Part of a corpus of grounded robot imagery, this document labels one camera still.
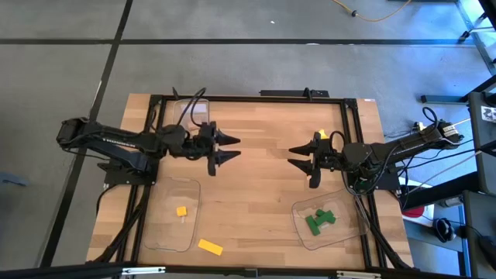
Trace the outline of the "black power strip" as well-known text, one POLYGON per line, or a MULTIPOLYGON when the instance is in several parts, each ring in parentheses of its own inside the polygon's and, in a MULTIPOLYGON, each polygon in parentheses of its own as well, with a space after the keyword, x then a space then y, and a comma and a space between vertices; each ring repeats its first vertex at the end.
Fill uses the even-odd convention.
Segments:
POLYGON ((328 98, 329 93, 324 90, 305 88, 303 90, 262 90, 260 96, 269 97, 303 97, 303 98, 328 98))

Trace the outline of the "black floor beam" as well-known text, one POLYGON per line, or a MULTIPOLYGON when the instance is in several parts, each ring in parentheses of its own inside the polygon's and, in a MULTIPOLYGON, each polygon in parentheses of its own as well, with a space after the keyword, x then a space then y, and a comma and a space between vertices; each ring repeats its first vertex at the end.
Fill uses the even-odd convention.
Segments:
POLYGON ((399 201, 402 210, 409 210, 461 196, 464 191, 481 190, 478 173, 472 172, 430 188, 411 190, 400 197, 399 201))

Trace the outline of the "black equipment case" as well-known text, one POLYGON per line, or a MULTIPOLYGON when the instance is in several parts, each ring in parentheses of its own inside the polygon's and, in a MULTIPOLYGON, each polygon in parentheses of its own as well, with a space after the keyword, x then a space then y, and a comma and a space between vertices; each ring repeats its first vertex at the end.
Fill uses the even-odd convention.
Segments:
MULTIPOLYGON (((485 144, 496 140, 496 123, 483 121, 481 106, 488 106, 480 92, 468 95, 470 122, 473 131, 474 147, 478 150, 485 144)), ((480 152, 476 155, 477 172, 482 192, 496 196, 496 157, 480 152)))

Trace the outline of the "grey metal table frame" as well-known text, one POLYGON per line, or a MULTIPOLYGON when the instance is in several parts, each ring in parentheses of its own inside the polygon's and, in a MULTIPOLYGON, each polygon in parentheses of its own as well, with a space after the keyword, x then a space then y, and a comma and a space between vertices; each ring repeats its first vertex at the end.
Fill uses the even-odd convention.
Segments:
POLYGON ((496 0, 456 0, 466 30, 460 41, 471 40, 491 75, 496 74, 496 0))

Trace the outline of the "yellow flat rectangular block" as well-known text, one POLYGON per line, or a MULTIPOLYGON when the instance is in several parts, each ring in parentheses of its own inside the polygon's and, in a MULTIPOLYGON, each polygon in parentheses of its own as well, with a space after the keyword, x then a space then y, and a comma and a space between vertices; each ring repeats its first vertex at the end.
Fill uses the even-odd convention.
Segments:
POLYGON ((222 252, 223 252, 222 246, 217 245, 215 243, 212 243, 206 239, 200 239, 198 241, 198 248, 200 248, 201 250, 205 250, 209 253, 212 253, 216 256, 219 256, 219 257, 222 255, 222 252))

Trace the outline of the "long green wooden block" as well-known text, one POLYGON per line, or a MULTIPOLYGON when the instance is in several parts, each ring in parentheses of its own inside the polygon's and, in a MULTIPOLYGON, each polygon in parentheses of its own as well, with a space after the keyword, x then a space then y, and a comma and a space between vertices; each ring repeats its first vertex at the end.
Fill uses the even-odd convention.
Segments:
POLYGON ((305 221, 312 233, 313 236, 318 236, 320 234, 319 225, 312 215, 309 215, 305 218, 305 221))

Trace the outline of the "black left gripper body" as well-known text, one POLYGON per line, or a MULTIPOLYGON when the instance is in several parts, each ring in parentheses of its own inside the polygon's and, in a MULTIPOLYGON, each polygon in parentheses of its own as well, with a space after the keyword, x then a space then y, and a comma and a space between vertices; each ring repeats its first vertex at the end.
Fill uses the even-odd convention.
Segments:
POLYGON ((196 136, 191 139, 191 146, 187 150, 188 160, 207 158, 207 169, 210 176, 216 175, 216 122, 203 122, 196 136))

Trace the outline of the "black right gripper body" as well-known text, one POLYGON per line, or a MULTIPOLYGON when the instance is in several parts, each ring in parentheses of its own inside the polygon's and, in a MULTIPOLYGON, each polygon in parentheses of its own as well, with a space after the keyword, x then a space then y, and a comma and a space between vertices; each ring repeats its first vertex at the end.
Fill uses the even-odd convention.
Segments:
POLYGON ((339 162, 339 153, 332 146, 333 137, 339 135, 343 138, 343 133, 340 131, 334 131, 329 135, 328 139, 324 139, 319 132, 315 132, 313 139, 311 141, 311 147, 313 148, 311 154, 311 171, 309 179, 309 187, 317 188, 321 181, 321 169, 334 171, 337 169, 341 170, 339 162))

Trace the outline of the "silver metal bracket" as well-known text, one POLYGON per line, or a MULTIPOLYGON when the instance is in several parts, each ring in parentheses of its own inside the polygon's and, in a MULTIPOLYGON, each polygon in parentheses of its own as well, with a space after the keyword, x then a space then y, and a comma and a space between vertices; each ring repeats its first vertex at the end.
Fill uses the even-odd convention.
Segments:
POLYGON ((381 274, 361 272, 361 271, 350 271, 350 270, 338 270, 336 272, 337 279, 382 279, 381 274))

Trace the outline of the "black headphones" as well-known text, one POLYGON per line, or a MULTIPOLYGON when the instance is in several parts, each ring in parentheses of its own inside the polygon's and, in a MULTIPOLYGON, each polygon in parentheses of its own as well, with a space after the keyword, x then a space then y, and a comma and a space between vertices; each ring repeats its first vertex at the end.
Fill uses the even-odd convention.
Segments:
POLYGON ((432 227, 436 233, 436 237, 442 242, 447 243, 456 238, 456 232, 451 224, 451 221, 446 218, 434 219, 432 227))

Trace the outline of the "clear plastic bin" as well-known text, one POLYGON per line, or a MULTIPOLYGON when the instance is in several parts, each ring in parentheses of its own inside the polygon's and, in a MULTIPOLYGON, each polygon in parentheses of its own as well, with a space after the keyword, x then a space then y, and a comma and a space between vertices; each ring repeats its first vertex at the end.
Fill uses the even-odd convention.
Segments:
POLYGON ((189 178, 166 177, 151 191, 143 234, 149 250, 182 253, 191 247, 201 206, 201 185, 189 178), (178 217, 176 208, 188 214, 178 217))
POLYGON ((318 250, 324 246, 361 237, 367 234, 370 228, 363 206, 356 196, 346 190, 295 202, 291 206, 291 218, 299 243, 307 250, 318 250), (318 216, 315 212, 318 209, 331 211, 336 221, 334 224, 325 222, 320 225, 320 234, 313 236, 305 218, 312 215, 316 220, 318 216))
POLYGON ((173 105, 173 123, 180 123, 188 132, 196 133, 203 122, 209 120, 209 102, 206 99, 183 99, 173 105))

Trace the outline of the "black aluminium rig frame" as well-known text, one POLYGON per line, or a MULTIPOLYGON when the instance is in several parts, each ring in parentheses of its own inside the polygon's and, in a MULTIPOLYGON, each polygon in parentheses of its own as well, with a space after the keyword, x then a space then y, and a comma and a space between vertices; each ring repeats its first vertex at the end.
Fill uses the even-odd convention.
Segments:
MULTIPOLYGON (((241 154, 216 168, 210 176, 207 159, 165 156, 154 184, 107 184, 114 193, 128 195, 122 228, 102 254, 81 265, 40 267, 0 272, 0 279, 93 279, 150 273, 224 274, 244 277, 326 276, 338 270, 381 274, 382 279, 441 279, 440 274, 411 268, 388 244, 376 212, 365 212, 370 228, 361 237, 318 250, 305 249, 291 218, 295 202, 335 191, 351 191, 336 180, 310 192, 303 188, 310 177, 288 159, 296 147, 322 127, 344 134, 343 143, 365 143, 360 113, 348 99, 210 96, 210 122, 223 133, 241 139, 220 146, 241 154), (166 177, 189 178, 201 185, 197 229, 189 250, 164 252, 144 246, 146 214, 152 188, 166 177), (223 247, 216 256, 198 248, 206 239, 223 247)), ((126 113, 124 129, 155 132, 173 123, 172 95, 131 95, 140 109, 126 113)), ((357 201, 362 205, 359 196, 357 201)))

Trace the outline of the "grey desk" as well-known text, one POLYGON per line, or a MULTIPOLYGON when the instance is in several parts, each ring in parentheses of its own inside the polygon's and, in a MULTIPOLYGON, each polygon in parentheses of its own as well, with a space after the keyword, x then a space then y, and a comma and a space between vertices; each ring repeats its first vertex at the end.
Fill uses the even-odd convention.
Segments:
POLYGON ((485 258, 479 237, 496 244, 496 196, 467 191, 453 207, 428 205, 417 218, 404 217, 414 266, 425 272, 496 279, 496 269, 485 258), (455 238, 436 237, 433 222, 447 219, 455 238))

